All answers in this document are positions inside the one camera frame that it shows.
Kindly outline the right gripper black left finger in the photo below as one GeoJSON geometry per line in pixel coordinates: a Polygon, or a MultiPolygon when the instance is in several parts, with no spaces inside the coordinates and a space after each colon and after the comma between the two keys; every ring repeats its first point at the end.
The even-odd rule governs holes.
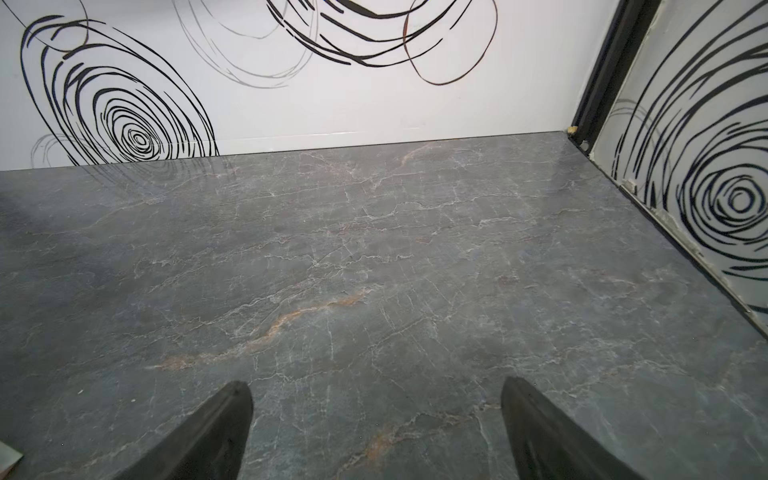
{"type": "Polygon", "coordinates": [[[117,477],[236,479],[252,418],[248,384],[231,381],[117,477]]]}

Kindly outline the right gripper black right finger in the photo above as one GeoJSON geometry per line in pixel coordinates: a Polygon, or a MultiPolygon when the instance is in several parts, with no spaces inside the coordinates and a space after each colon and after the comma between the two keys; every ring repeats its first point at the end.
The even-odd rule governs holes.
{"type": "Polygon", "coordinates": [[[521,479],[639,479],[533,384],[505,379],[501,411],[521,479]]]}

